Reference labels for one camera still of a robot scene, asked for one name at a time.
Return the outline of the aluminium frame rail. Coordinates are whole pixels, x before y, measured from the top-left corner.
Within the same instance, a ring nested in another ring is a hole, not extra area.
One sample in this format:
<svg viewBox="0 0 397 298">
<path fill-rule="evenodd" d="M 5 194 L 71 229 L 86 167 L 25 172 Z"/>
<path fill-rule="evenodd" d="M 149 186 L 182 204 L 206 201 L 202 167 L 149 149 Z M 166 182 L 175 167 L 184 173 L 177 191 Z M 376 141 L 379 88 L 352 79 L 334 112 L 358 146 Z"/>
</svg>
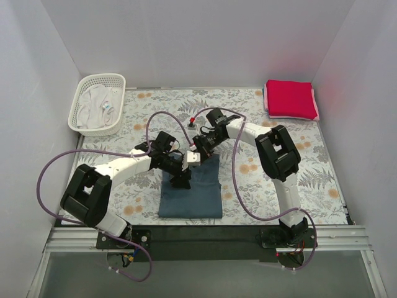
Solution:
<svg viewBox="0 0 397 298">
<path fill-rule="evenodd" d="M 140 226 L 132 248 L 88 228 L 51 231 L 30 297 L 387 297 L 366 230 Z"/>
</svg>

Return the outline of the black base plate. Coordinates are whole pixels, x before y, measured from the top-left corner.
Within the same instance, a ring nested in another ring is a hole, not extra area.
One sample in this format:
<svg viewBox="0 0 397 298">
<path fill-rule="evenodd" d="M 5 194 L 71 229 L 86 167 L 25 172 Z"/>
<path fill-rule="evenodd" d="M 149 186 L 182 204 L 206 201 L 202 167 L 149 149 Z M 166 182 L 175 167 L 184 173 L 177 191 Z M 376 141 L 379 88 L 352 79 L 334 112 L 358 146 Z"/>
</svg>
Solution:
<svg viewBox="0 0 397 298">
<path fill-rule="evenodd" d="M 278 225 L 136 225 L 121 238 L 145 248 L 155 261 L 259 260 L 275 263 L 281 252 L 317 246 L 309 228 L 301 242 L 281 242 Z"/>
</svg>

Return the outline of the floral patterned table mat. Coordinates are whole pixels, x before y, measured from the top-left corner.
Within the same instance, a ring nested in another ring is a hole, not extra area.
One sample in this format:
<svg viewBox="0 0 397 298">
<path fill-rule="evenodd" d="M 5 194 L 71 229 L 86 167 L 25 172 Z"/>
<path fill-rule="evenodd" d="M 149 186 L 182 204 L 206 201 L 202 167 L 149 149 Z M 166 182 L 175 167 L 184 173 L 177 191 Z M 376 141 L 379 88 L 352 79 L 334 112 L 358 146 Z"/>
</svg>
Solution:
<svg viewBox="0 0 397 298">
<path fill-rule="evenodd" d="M 83 152 L 78 156 L 78 163 L 105 163 L 114 159 L 118 152 L 130 151 L 146 135 L 154 138 L 160 131 L 176 137 L 178 148 L 185 150 L 187 138 L 193 137 L 194 132 L 181 132 L 181 127 L 186 126 L 191 117 L 195 117 L 198 126 L 207 125 L 205 116 L 211 107 L 224 107 L 225 114 L 239 112 L 249 122 L 263 127 L 279 124 L 265 112 L 259 89 L 130 90 L 125 93 L 122 128 L 108 137 L 86 137 L 81 142 Z M 318 124 L 293 119 L 281 120 L 280 124 L 287 128 L 301 155 L 297 185 L 302 208 L 310 213 L 317 225 L 346 224 L 345 203 Z M 228 140 L 215 150 L 220 157 L 221 219 L 159 218 L 162 174 L 156 169 L 136 175 L 119 185 L 110 197 L 110 210 L 133 225 L 272 224 L 274 220 L 256 220 L 241 207 L 232 180 L 233 147 L 234 141 Z M 256 148 L 238 143 L 235 173 L 239 194 L 252 214 L 261 218 L 278 214 L 276 191 L 262 170 Z"/>
</svg>

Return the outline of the white plastic laundry basket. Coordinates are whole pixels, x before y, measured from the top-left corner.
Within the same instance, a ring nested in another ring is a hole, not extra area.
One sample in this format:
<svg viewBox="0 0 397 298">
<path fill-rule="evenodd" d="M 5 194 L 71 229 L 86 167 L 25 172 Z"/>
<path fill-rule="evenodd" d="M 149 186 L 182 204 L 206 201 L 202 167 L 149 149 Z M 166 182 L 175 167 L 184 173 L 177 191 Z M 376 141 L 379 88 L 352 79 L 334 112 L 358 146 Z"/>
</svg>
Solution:
<svg viewBox="0 0 397 298">
<path fill-rule="evenodd" d="M 117 73 L 92 74 L 76 89 L 68 117 L 71 130 L 86 137 L 118 132 L 122 124 L 126 80 Z"/>
</svg>

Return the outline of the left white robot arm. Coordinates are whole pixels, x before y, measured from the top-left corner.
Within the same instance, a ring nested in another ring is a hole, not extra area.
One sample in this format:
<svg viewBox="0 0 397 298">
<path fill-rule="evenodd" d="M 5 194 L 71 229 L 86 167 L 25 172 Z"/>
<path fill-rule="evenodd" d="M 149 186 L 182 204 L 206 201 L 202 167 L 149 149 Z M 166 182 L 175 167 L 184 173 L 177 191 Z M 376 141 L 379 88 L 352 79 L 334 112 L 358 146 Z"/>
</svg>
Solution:
<svg viewBox="0 0 397 298">
<path fill-rule="evenodd" d="M 112 189 L 136 174 L 160 169 L 171 176 L 171 186 L 190 189 L 191 171 L 186 155 L 175 158 L 171 148 L 176 139 L 159 132 L 155 140 L 141 143 L 128 157 L 120 157 L 102 165 L 81 164 L 75 170 L 60 202 L 62 209 L 87 227 L 110 234 L 118 248 L 126 248 L 132 240 L 128 222 L 108 208 Z"/>
</svg>

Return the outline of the blue grey t shirt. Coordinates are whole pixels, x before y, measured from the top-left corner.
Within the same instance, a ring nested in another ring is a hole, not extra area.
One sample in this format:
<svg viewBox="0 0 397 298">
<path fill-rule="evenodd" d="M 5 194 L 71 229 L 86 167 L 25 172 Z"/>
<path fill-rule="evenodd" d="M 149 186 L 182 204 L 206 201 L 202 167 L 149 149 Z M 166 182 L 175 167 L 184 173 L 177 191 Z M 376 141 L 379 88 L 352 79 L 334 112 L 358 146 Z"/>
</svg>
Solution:
<svg viewBox="0 0 397 298">
<path fill-rule="evenodd" d="M 163 172 L 158 216 L 165 219 L 220 219 L 223 217 L 220 157 L 215 154 L 192 168 L 190 189 L 171 186 L 171 175 Z"/>
</svg>

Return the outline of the white t shirt in basket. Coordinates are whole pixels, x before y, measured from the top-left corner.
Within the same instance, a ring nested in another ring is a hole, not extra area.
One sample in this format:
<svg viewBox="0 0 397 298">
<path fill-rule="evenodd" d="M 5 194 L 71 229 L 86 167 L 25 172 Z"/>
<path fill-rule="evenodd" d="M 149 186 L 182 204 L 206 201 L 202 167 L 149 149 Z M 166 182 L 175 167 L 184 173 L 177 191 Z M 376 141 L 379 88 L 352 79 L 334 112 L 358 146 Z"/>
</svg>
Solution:
<svg viewBox="0 0 397 298">
<path fill-rule="evenodd" d="M 79 97 L 76 126 L 79 129 L 101 129 L 116 123 L 123 89 L 95 84 Z"/>
</svg>

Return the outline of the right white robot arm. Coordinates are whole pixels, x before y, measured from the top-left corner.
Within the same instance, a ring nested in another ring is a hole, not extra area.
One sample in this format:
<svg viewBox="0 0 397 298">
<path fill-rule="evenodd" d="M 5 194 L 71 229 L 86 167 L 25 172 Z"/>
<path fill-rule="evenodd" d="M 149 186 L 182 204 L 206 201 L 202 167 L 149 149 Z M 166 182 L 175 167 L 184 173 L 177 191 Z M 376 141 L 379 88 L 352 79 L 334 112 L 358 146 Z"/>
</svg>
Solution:
<svg viewBox="0 0 397 298">
<path fill-rule="evenodd" d="M 287 246 L 298 245 L 308 231 L 308 220 L 301 209 L 297 188 L 297 173 L 301 156 L 283 125 L 265 128 L 246 121 L 241 114 L 224 115 L 222 108 L 208 109 L 207 120 L 211 124 L 208 132 L 200 132 L 193 137 L 191 149 L 200 155 L 203 162 L 212 156 L 214 149 L 227 139 L 235 140 L 232 154 L 232 180 L 235 193 L 243 210 L 252 218 L 262 222 L 277 219 L 277 229 L 281 233 L 281 242 Z M 279 202 L 279 215 L 261 218 L 252 214 L 244 205 L 239 194 L 235 159 L 238 143 L 244 142 L 257 149 L 261 166 L 272 180 Z"/>
</svg>

